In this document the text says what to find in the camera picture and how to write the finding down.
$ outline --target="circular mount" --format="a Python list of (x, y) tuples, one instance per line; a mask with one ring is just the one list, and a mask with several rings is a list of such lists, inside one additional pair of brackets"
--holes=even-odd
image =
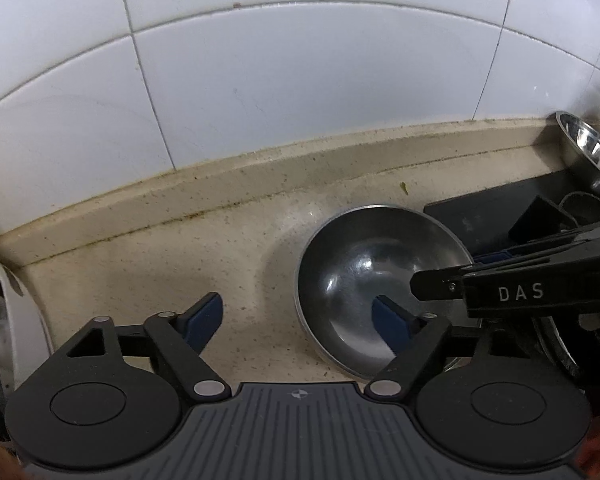
[(79, 345), (86, 341), (93, 350), (104, 332), (90, 328), (68, 346), (80, 349), (77, 356), (56, 351), (11, 394), (5, 422), (28, 462), (109, 468), (155, 449), (180, 420), (178, 395), (163, 378), (127, 365), (115, 348), (81, 355)]
[(74, 426), (94, 426), (118, 416), (125, 409), (126, 395), (105, 383), (72, 384), (51, 400), (51, 412)]
[(444, 451), (503, 470), (569, 457), (590, 423), (586, 398), (557, 370), (494, 356), (433, 378), (418, 394), (415, 411)]

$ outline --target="beige countertop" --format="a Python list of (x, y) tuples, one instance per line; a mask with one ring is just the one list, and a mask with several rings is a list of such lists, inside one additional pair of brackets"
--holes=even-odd
[(141, 323), (161, 310), (181, 312), (214, 290), (224, 299), (224, 321), (203, 358), (232, 387), (241, 381), (350, 380), (322, 361), (296, 319), (294, 271), (311, 234), (349, 207), (395, 203), (421, 210), (558, 168), (554, 147), (544, 144), (366, 174), (138, 230), (17, 273), (56, 345), (91, 317)]

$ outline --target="black gripper base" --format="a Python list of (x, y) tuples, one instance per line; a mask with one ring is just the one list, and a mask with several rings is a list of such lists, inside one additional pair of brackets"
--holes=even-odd
[(45, 480), (583, 478), (568, 465), (504, 474), (454, 462), (420, 436), (402, 407), (366, 400), (353, 383), (244, 384), (229, 400), (197, 405), (171, 440), (132, 463), (26, 471)]

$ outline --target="metal bowl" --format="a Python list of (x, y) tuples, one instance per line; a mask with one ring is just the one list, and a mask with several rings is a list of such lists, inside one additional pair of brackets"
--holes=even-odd
[(296, 310), (321, 353), (363, 379), (394, 354), (374, 329), (371, 304), (384, 294), (416, 316), (433, 312), (476, 326), (461, 300), (419, 301), (414, 272), (472, 263), (464, 245), (433, 218), (410, 209), (369, 205), (330, 219), (311, 238), (296, 270)]
[(555, 118), (564, 134), (560, 138), (562, 160), (600, 196), (600, 133), (570, 113), (556, 112)]

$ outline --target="bowl rim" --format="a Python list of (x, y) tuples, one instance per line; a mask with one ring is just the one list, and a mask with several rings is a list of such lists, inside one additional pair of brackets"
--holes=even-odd
[(306, 244), (302, 248), (302, 254), (300, 255), (298, 263), (296, 264), (296, 270), (294, 272), (294, 303), (296, 304), (296, 316), (298, 316), (298, 321), (300, 322), (302, 331), (306, 335), (307, 339), (314, 344), (314, 346), (316, 347), (316, 349), (318, 351), (318, 354), (320, 354), (323, 358), (326, 358), (325, 360), (334, 363), (335, 365), (340, 367), (342, 370), (346, 371), (347, 374), (349, 374), (355, 378), (365, 380), (365, 381), (368, 381), (372, 377), (362, 375), (362, 374), (358, 373), (357, 371), (353, 370), (352, 368), (348, 367), (346, 364), (341, 362), (339, 359), (336, 359), (323, 346), (323, 344), (318, 340), (318, 338), (315, 336), (314, 332), (309, 327), (309, 324), (306, 322), (306, 319), (304, 318), (304, 313), (302, 312), (302, 306), (300, 305), (299, 277), (300, 277), (300, 266), (302, 265), (302, 260), (304, 260), (304, 255), (306, 254), (306, 250), (309, 248), (309, 245), (311, 245), (311, 242), (314, 241), (314, 238), (317, 237), (317, 235), (325, 227), (327, 227), (327, 225), (329, 225), (334, 220), (336, 220), (336, 219), (340, 218), (341, 216), (344, 216), (348, 213), (353, 213), (353, 212), (360, 211), (363, 209), (373, 209), (373, 208), (401, 209), (403, 211), (407, 211), (409, 213), (414, 213), (418, 216), (426, 218), (427, 220), (433, 222), (437, 227), (441, 228), (447, 235), (449, 235), (451, 237), (452, 240), (454, 240), (458, 244), (458, 246), (462, 249), (462, 252), (467, 256), (467, 258), (469, 260), (467, 262), (467, 265), (472, 264), (474, 262), (474, 259), (471, 256), (471, 253), (468, 251), (468, 249), (465, 247), (465, 245), (460, 241), (460, 238), (458, 238), (442, 222), (440, 222), (439, 220), (436, 220), (435, 218), (433, 218), (433, 216), (423, 213), (422, 211), (416, 211), (415, 209), (411, 209), (409, 207), (405, 207), (405, 206), (401, 206), (401, 205), (397, 205), (397, 204), (386, 204), (386, 203), (385, 204), (368, 204), (368, 205), (361, 205), (361, 206), (357, 206), (357, 207), (353, 207), (353, 208), (348, 208), (348, 209), (340, 211), (339, 213), (336, 213), (335, 215), (331, 216), (326, 221), (324, 221), (322, 224), (320, 224), (320, 227), (318, 227), (314, 231), (314, 233), (311, 235), (311, 237), (307, 240)]
[(571, 114), (569, 112), (565, 112), (563, 110), (558, 111), (555, 113), (555, 120), (558, 123), (558, 126), (560, 126), (560, 130), (562, 131), (562, 135), (564, 138), (566, 138), (570, 144), (570, 146), (576, 150), (578, 153), (581, 153), (584, 158), (587, 159), (587, 161), (589, 161), (589, 163), (596, 169), (598, 170), (598, 172), (600, 172), (600, 167), (599, 165), (597, 165), (589, 156), (589, 154), (587, 152), (584, 152), (584, 150), (578, 145), (578, 143), (573, 140), (573, 138), (570, 136), (570, 134), (567, 131), (567, 128), (565, 128), (564, 123), (562, 121), (562, 116), (568, 116), (572, 119), (575, 119), (577, 122), (579, 122), (580, 124), (583, 124), (584, 126), (586, 126), (590, 132), (592, 132), (593, 134), (595, 134), (596, 140), (600, 143), (600, 132), (597, 131), (593, 126), (591, 126), (589, 123), (587, 123), (587, 121), (583, 121), (580, 117), (578, 117), (577, 115)]

